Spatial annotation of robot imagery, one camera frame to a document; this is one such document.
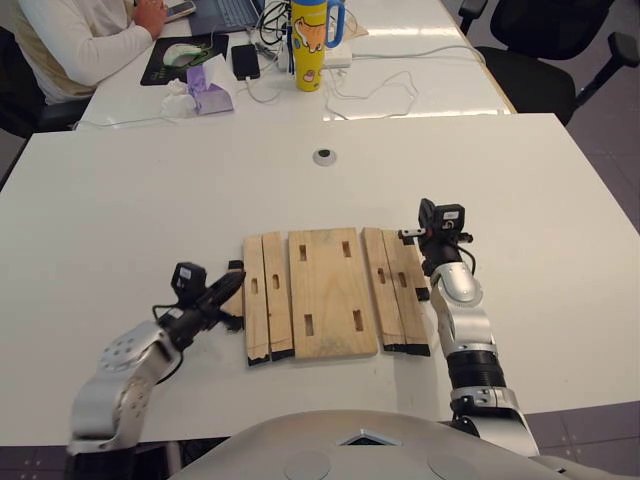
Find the office chair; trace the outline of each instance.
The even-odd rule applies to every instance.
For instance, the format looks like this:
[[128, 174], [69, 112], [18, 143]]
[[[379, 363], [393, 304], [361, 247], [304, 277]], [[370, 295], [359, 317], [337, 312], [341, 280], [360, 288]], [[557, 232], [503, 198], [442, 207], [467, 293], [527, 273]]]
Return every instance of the office chair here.
[[[609, 35], [611, 59], [576, 96], [571, 76], [538, 60], [567, 60], [585, 50], [614, 0], [500, 0], [491, 33], [508, 50], [476, 47], [487, 68], [519, 113], [555, 113], [563, 125], [623, 66], [640, 64], [635, 38]], [[487, 0], [464, 0], [458, 14], [466, 35]]]
[[82, 100], [46, 105], [15, 37], [0, 27], [0, 128], [27, 139], [37, 132], [68, 130], [88, 104]]

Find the tissue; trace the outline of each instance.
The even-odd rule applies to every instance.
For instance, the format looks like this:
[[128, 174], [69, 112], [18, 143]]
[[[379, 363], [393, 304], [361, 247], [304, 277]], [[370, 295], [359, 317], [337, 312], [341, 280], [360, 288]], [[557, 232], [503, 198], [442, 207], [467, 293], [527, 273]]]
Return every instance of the tissue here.
[[167, 85], [169, 94], [162, 100], [162, 116], [189, 118], [196, 114], [196, 101], [188, 93], [188, 86], [180, 80], [171, 80]]

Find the tissue box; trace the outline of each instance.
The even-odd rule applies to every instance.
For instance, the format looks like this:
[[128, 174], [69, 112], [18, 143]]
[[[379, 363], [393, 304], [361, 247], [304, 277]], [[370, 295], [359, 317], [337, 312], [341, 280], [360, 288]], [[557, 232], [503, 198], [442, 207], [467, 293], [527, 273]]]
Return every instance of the tissue box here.
[[198, 115], [233, 110], [236, 78], [222, 55], [187, 70], [187, 84]]

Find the white table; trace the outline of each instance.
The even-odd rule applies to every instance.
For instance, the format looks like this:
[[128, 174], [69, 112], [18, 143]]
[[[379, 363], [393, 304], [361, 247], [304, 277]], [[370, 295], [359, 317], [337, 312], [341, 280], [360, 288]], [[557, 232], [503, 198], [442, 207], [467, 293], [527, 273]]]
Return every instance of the white table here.
[[[402, 54], [436, 49], [445, 45], [465, 45], [466, 41], [439, 0], [348, 0], [347, 7], [369, 35], [350, 42], [354, 53]], [[186, 19], [167, 25], [163, 36], [190, 36]], [[229, 48], [246, 44], [245, 32], [230, 36]], [[154, 118], [160, 115], [160, 103], [166, 95], [164, 87], [142, 87], [140, 79], [152, 48], [120, 72], [100, 84], [83, 120], [97, 124], [113, 124]], [[419, 90], [419, 97], [409, 116], [452, 116], [477, 114], [508, 114], [509, 107], [502, 93], [492, 82], [483, 66], [466, 50], [448, 50], [433, 57], [420, 59], [359, 60], [348, 69], [343, 93], [366, 95], [391, 75], [409, 71]], [[219, 124], [239, 122], [241, 125], [261, 125], [265, 122], [291, 124], [303, 121], [331, 120], [334, 115], [325, 109], [326, 82], [314, 93], [300, 92], [293, 77], [277, 68], [263, 74], [256, 82], [256, 95], [270, 98], [281, 91], [277, 102], [264, 105], [255, 102], [248, 92], [239, 94], [233, 114], [209, 115], [181, 121], [183, 124]], [[408, 85], [403, 74], [398, 81]], [[334, 110], [350, 119], [374, 118], [406, 112], [411, 99], [402, 88], [385, 88], [369, 100], [347, 101], [331, 98]], [[119, 127], [166, 125], [154, 120]], [[80, 129], [94, 129], [87, 123]]]
[[[425, 196], [467, 208], [502, 366], [526, 413], [638, 400], [640, 241], [555, 117], [312, 127], [314, 138], [290, 126], [286, 145], [277, 125], [247, 142], [224, 122], [32, 138], [0, 195], [0, 445], [67, 441], [100, 352], [172, 301], [176, 262], [212, 281], [248, 235], [413, 227]], [[337, 152], [334, 166], [312, 162], [320, 147]], [[155, 390], [143, 439], [229, 435], [314, 409], [445, 419], [438, 344], [431, 358], [248, 369], [243, 335], [216, 327]]]

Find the yellow tumbler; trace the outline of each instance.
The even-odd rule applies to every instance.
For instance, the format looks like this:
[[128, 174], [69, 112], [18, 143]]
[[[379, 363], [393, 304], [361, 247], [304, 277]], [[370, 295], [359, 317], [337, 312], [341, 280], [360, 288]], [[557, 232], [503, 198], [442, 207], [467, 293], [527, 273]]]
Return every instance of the yellow tumbler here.
[[[329, 41], [327, 25], [331, 9], [338, 8], [336, 33]], [[320, 87], [325, 46], [337, 47], [344, 29], [344, 3], [340, 0], [292, 0], [292, 46], [296, 86], [305, 92]]]

